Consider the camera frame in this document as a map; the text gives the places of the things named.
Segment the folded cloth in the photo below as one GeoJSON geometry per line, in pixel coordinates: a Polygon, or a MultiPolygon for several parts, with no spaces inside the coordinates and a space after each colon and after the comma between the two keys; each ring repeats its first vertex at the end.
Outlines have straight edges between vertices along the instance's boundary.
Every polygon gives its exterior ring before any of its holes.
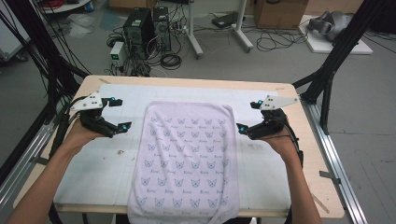
{"type": "Polygon", "coordinates": [[[131,223],[223,223],[239,189],[233,110],[153,102],[146,111],[128,202],[131,223]]]}

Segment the concrete floor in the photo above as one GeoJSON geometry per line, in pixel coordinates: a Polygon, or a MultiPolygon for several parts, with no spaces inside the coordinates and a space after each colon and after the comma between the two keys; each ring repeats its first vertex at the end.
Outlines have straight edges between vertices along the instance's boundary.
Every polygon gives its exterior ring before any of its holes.
{"type": "MultiPolygon", "coordinates": [[[[106,4],[99,4],[89,15],[96,18],[95,30],[83,38],[67,36],[71,50],[96,75],[106,75],[111,61],[106,45],[111,31],[101,28],[108,16],[106,4]]],[[[73,13],[84,13],[75,10],[73,13]]],[[[196,24],[213,27],[211,17],[196,20],[196,24]]],[[[247,18],[247,24],[253,24],[247,18]]],[[[247,38],[256,46],[261,32],[251,31],[247,38]]],[[[182,65],[174,71],[161,69],[168,77],[222,79],[258,82],[292,83],[320,68],[327,54],[312,53],[305,44],[288,49],[249,54],[241,47],[232,31],[195,33],[204,56],[196,60],[188,38],[182,36],[182,65]]],[[[374,38],[375,41],[396,50],[395,41],[374,38]]],[[[396,119],[393,117],[396,83],[395,53],[365,38],[374,51],[372,55],[349,55],[338,70],[332,88],[329,131],[346,169],[361,208],[369,223],[396,222],[396,119]]],[[[152,75],[164,77],[159,70],[152,75]]],[[[0,164],[18,144],[23,134],[46,103],[44,85],[32,60],[27,63],[10,62],[0,67],[0,164]]],[[[2,220],[9,214],[8,204],[2,211],[2,220]]],[[[64,223],[82,223],[80,214],[61,214],[64,223]]],[[[111,223],[111,215],[89,214],[91,223],[111,223]]],[[[265,218],[262,223],[283,223],[283,218],[265,218]]],[[[325,223],[350,223],[348,217],[325,219],[325,223]]]]}

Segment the human arm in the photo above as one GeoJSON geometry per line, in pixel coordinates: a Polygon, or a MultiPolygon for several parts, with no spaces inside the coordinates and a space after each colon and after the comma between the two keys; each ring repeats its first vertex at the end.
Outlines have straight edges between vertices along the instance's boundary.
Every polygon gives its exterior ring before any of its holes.
{"type": "Polygon", "coordinates": [[[292,223],[321,223],[289,132],[284,128],[280,133],[266,136],[262,140],[267,142],[285,162],[290,189],[292,223]]]}
{"type": "Polygon", "coordinates": [[[68,164],[83,146],[100,136],[102,135],[99,133],[83,128],[77,119],[44,171],[18,203],[7,224],[45,223],[53,197],[68,164]]]}

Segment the white bracket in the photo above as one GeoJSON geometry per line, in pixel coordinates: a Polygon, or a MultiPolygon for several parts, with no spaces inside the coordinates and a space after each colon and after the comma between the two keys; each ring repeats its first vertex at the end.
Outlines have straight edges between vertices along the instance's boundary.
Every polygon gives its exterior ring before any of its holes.
{"type": "Polygon", "coordinates": [[[102,98],[99,91],[92,93],[84,99],[76,102],[70,109],[71,110],[89,110],[102,108],[102,98]]]}
{"type": "Polygon", "coordinates": [[[279,109],[280,107],[292,105],[297,102],[297,98],[268,95],[267,98],[262,101],[262,105],[260,105],[260,110],[275,110],[279,109]]]}

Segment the person's left arm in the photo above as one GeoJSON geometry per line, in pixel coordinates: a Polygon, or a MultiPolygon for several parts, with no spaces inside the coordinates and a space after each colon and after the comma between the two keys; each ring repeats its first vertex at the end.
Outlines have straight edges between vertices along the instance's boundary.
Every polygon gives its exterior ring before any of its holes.
{"type": "Polygon", "coordinates": [[[70,161],[81,151],[83,146],[92,139],[101,136],[99,133],[82,127],[81,122],[77,119],[43,173],[18,203],[8,218],[7,224],[45,223],[56,190],[70,161]]]}

